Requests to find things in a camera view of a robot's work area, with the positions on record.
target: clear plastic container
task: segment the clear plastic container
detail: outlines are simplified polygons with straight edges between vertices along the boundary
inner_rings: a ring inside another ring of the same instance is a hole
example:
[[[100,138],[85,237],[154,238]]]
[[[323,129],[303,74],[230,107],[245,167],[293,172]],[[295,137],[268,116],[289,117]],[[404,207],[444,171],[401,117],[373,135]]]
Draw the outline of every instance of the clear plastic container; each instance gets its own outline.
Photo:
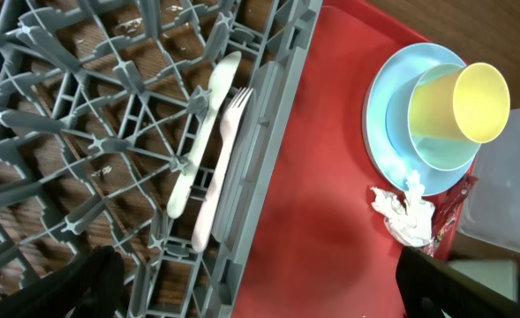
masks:
[[[520,110],[479,150],[473,174],[479,182],[463,206],[458,230],[520,252]]]

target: red plastic tray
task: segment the red plastic tray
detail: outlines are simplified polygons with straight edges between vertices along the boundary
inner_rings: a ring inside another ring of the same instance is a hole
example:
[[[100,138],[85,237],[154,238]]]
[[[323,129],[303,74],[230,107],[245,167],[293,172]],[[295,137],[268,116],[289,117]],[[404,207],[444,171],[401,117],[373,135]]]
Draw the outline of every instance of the red plastic tray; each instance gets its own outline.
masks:
[[[403,317],[402,247],[370,208],[369,186],[393,189],[366,154],[362,108],[383,63],[427,41],[365,1],[325,2],[235,317]]]

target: yellow cup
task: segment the yellow cup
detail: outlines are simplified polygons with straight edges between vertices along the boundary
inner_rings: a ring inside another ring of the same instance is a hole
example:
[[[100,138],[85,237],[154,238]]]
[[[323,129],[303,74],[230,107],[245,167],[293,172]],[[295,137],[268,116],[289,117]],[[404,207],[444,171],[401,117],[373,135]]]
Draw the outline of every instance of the yellow cup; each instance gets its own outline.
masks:
[[[489,142],[510,113],[509,88],[496,68],[475,63],[415,89],[410,126],[414,136]]]

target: wooden table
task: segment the wooden table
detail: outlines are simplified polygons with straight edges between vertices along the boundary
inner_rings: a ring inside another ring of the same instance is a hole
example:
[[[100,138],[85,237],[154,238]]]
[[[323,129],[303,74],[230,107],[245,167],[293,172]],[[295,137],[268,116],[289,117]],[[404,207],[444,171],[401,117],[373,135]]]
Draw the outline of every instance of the wooden table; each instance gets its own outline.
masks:
[[[497,67],[520,108],[520,0],[369,0],[469,63]]]

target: light blue plate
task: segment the light blue plate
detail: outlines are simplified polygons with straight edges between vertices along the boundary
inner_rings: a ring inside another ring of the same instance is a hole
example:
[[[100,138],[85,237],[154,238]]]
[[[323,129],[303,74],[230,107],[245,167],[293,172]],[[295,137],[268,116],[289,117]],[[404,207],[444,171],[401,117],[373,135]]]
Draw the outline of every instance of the light blue plate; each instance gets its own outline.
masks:
[[[420,160],[397,153],[388,138],[386,114],[393,93],[431,67],[444,63],[465,66],[459,56],[441,45],[412,44],[389,58],[367,93],[362,124],[367,153],[381,174],[400,190],[407,190],[407,173],[417,170],[420,182],[425,186],[425,196],[442,193],[457,183],[472,164],[469,161],[457,170],[435,170]]]

